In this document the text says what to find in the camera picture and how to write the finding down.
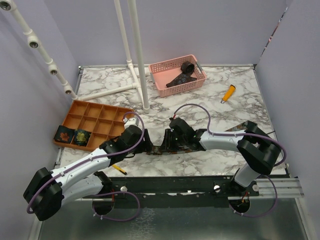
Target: orange handle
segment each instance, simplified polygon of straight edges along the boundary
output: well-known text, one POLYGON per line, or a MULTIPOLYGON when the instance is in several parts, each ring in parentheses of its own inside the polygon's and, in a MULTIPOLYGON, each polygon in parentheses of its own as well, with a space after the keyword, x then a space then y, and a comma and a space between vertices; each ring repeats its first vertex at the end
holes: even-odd
POLYGON ((233 85, 230 85, 229 90, 225 93, 221 102, 226 102, 231 97, 231 95, 234 93, 235 90, 236 90, 236 87, 233 85))

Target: plastic basket handle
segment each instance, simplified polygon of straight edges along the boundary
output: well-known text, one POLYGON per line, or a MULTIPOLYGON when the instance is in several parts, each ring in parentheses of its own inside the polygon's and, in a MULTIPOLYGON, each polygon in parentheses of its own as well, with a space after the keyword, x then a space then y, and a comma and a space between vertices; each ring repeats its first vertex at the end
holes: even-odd
POLYGON ((151 76, 152 82, 153 82, 153 83, 156 83, 156 82, 155 82, 154 75, 152 74, 152 72, 151 72, 151 71, 150 71, 150 76, 151 76))
POLYGON ((202 67, 200 66, 200 63, 198 61, 195 61, 196 65, 198 66, 198 68, 200 69, 201 72, 203 72, 202 67))

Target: pvc pipe frame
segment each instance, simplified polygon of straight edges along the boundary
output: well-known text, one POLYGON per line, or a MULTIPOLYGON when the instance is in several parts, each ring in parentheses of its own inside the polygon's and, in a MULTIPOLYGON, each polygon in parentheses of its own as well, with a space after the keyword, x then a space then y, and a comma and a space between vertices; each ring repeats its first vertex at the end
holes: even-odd
POLYGON ((125 50, 126 55, 126 62, 128 65, 128 68, 130 69, 130 72, 132 74, 134 83, 129 84, 127 86, 121 86, 114 89, 102 91, 99 93, 90 94, 87 96, 80 97, 79 99, 82 101, 87 101, 94 98, 99 98, 105 95, 114 94, 118 92, 122 92, 129 89, 137 89, 139 97, 143 104, 143 111, 145 113, 150 112, 150 106, 149 106, 149 99, 148 99, 148 92, 147 92, 147 83, 146 83, 146 73, 145 73, 145 66, 143 61, 143 55, 142 55, 142 46, 141 46, 141 38, 140 38, 140 30, 139 30, 139 23, 138 23, 138 14, 137 14, 137 6, 135 0, 128 0, 128 6, 129 6, 129 13, 130 13, 130 19, 132 24, 132 30, 133 30, 133 37, 134 37, 134 44, 135 44, 135 50, 138 58, 138 70, 140 75, 140 80, 137 77, 137 74, 134 70, 134 65, 132 64, 132 59, 130 55, 130 49, 128 44, 128 38, 126 34, 126 28, 124 23, 124 18, 121 11, 121 5, 120 0, 114 0, 116 15, 118 18, 123 46, 125 50))
POLYGON ((48 65, 49 73, 52 74, 51 69, 52 68, 55 69, 55 73, 52 74, 52 75, 56 75, 56 77, 59 79, 59 81, 61 82, 61 84, 63 86, 64 92, 66 94, 70 94, 71 98, 73 100, 79 99, 78 96, 73 91, 73 89, 72 89, 71 85, 69 84, 69 82, 65 79, 63 74, 59 71, 59 69, 58 69, 56 63, 54 62, 54 60, 47 53, 46 49, 42 45, 42 43, 39 40, 38 36, 29 27, 29 25, 25 21, 24 17, 19 12, 16 3, 13 0, 3 0, 3 2, 6 2, 6 3, 8 3, 10 5, 10 9, 8 9, 8 11, 11 12, 12 16, 14 17, 14 19, 17 21, 17 23, 22 28, 23 34, 26 35, 26 37, 27 37, 28 45, 30 46, 31 42, 37 44, 36 47, 31 47, 31 46, 30 47, 33 48, 33 49, 37 49, 38 52, 41 54, 44 62, 48 65))
POLYGON ((137 74, 134 70, 134 65, 132 64, 124 19, 121 11, 120 0, 114 0, 114 5, 116 9, 116 14, 117 14, 117 18, 120 26, 123 46, 124 46, 125 55, 126 55, 126 62, 128 64, 128 68, 131 71, 134 83, 129 84, 127 86, 121 86, 114 89, 102 91, 99 93, 90 94, 83 97, 78 97, 76 93, 73 91, 69 82, 65 79, 63 74, 58 70, 56 63, 49 56, 49 54, 45 50, 44 46, 40 42, 35 32, 29 27, 29 25, 27 24, 27 22, 25 21, 25 19, 23 18, 19 10, 17 9, 17 5, 15 4, 15 2, 13 0, 4 0, 4 2, 7 2, 8 4, 10 4, 11 9, 9 9, 8 11, 11 12, 14 19, 21 26, 23 30, 23 34, 27 36, 28 45, 30 45, 30 42, 36 42, 38 44, 37 47, 35 48, 39 51, 43 60, 48 65, 50 74, 52 74, 52 70, 56 70, 56 73, 52 75, 56 75, 56 77, 59 79, 59 81, 63 86, 64 92, 66 94, 70 94, 73 100, 86 101, 90 99, 99 98, 105 95, 122 92, 129 89, 137 89, 139 97, 143 104, 143 110, 145 113, 149 113, 150 106, 149 106, 149 99, 148 99, 148 92, 147 92, 146 73, 145 73, 145 67, 144 67, 144 61, 143 61, 142 44, 141 44, 141 37, 140 37, 136 0, 127 0, 127 2, 129 7, 132 30, 133 30, 134 45, 135 45, 135 50, 136 50, 137 59, 138 59, 138 70, 139 70, 140 80, 138 79, 137 74))

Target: red wire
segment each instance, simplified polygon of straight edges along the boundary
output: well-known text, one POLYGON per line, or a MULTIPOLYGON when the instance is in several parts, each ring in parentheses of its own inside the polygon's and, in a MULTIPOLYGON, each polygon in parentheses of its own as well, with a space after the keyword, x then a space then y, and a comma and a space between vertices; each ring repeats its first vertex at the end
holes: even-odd
POLYGON ((245 192, 245 195, 242 197, 241 201, 243 201, 244 198, 245 198, 247 195, 248 195, 248 192, 246 191, 246 192, 245 192))
POLYGON ((115 201, 115 195, 114 194, 112 194, 112 202, 114 202, 115 201))

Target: white marble tabletop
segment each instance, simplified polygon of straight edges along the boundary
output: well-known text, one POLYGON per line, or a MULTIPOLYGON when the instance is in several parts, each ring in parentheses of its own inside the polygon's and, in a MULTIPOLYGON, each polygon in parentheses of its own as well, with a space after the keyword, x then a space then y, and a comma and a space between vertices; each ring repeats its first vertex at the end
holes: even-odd
MULTIPOLYGON (((89 102, 135 109, 142 117, 151 141, 155 145, 161 145, 164 130, 169 127, 169 118, 179 106, 185 103, 202 105, 210 112, 212 131, 225 131, 247 120, 257 123, 265 133, 273 131, 252 67, 203 67, 203 70, 207 74, 207 79, 201 88, 160 98, 149 70, 145 68, 150 103, 149 114, 143 112, 142 103, 135 89, 103 96, 89 102), (236 86, 236 91, 226 103, 221 104, 221 98, 230 84, 236 86)), ((132 82, 130 70, 125 67, 85 68, 78 95, 85 96, 132 82)), ((207 126, 208 117, 201 108, 187 106, 182 108, 177 116, 186 120, 193 129, 207 126)), ((87 154, 89 153, 86 151, 65 148, 61 167, 87 154)), ((245 160, 240 153, 210 150, 163 156, 142 153, 134 158, 125 159, 117 165, 127 171, 128 177, 160 177, 233 175, 244 164, 245 160)), ((124 176, 113 167, 103 171, 109 177, 124 176)), ((272 171, 272 174, 285 173, 284 164, 275 167, 272 171)))

